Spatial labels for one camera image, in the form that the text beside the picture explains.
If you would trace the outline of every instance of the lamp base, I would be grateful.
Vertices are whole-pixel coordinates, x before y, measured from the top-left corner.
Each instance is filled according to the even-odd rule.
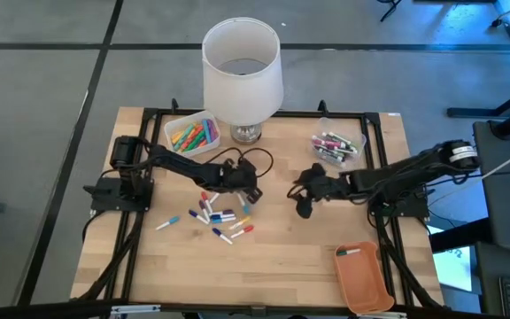
[[[230,125],[231,138],[239,144],[249,145],[257,142],[261,138],[261,124],[237,126]]]

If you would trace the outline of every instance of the white lampshade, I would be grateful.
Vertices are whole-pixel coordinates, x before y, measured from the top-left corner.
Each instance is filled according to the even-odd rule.
[[[267,24],[251,18],[220,22],[205,35],[202,61],[204,109],[219,120],[255,125],[281,107],[281,42]],[[231,71],[239,62],[260,67],[255,72]]]

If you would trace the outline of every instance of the orange plastic tray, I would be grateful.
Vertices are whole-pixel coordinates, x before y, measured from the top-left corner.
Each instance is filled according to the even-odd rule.
[[[356,249],[359,249],[356,253],[336,255],[337,252]],[[340,245],[334,253],[337,280],[345,304],[355,314],[379,313],[389,310],[395,303],[385,289],[376,251],[376,244],[358,242]]]

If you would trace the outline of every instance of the wooden tabletop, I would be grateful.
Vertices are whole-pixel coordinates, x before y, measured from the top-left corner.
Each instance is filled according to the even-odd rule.
[[[120,108],[109,152],[115,137],[138,135],[142,113],[142,108]],[[400,115],[381,113],[380,116],[389,163],[409,156]],[[165,123],[176,118],[163,116],[161,132]],[[335,121],[359,136],[359,121]],[[236,238],[233,245],[216,237],[212,226],[188,215],[189,209],[198,211],[200,188],[185,177],[165,169],[153,169],[155,189],[151,209],[144,217],[130,299],[161,304],[345,307],[336,280],[334,250],[350,242],[377,243],[377,235],[367,224],[365,206],[355,206],[349,201],[321,201],[314,204],[311,218],[304,220],[297,215],[296,203],[286,198],[292,181],[317,161],[309,144],[310,136],[316,134],[316,122],[317,119],[271,118],[264,123],[263,136],[253,146],[270,151],[274,166],[258,181],[264,195],[251,207],[254,231]],[[229,146],[249,148],[231,140],[227,124],[218,124],[220,147],[197,155],[194,160],[203,162]],[[369,131],[378,166],[375,133],[373,128]],[[162,133],[160,140],[166,144]],[[110,168],[109,152],[104,169]],[[236,160],[237,154],[229,152],[219,162],[226,157]],[[247,158],[258,172],[269,165],[263,152],[252,152]],[[335,176],[337,170],[327,167],[329,175]],[[363,167],[366,167],[364,157],[346,169]],[[243,216],[235,195],[222,194],[214,203],[214,209],[224,208],[234,209],[238,216]],[[159,224],[176,215],[181,217],[179,222],[155,231]],[[110,212],[89,226],[72,297],[83,294],[111,259],[119,220],[120,213]],[[443,302],[426,230],[415,219],[399,221],[408,266],[432,298]],[[230,234],[229,224],[220,226],[226,234]],[[398,271],[391,266],[397,303],[403,304]],[[120,269],[115,296],[120,295],[125,273],[124,266]]]

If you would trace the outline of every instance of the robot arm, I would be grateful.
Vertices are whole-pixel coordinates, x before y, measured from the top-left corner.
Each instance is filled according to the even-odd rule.
[[[139,146],[149,152],[149,158],[140,161]],[[151,205],[153,181],[149,170],[162,167],[191,179],[208,191],[242,191],[247,200],[255,203],[262,196],[257,187],[256,168],[244,157],[237,165],[231,159],[222,164],[198,163],[171,152],[162,145],[153,145],[136,136],[120,136],[115,139],[110,165],[120,177],[100,177],[95,186],[84,186],[91,194],[91,209],[97,212],[146,211]]]
[[[478,168],[477,154],[469,142],[448,141],[386,167],[342,172],[337,178],[327,177],[324,168],[315,163],[302,172],[287,197],[297,201],[303,218],[310,217],[312,202],[323,198],[390,206],[441,176],[459,178],[461,183]]]

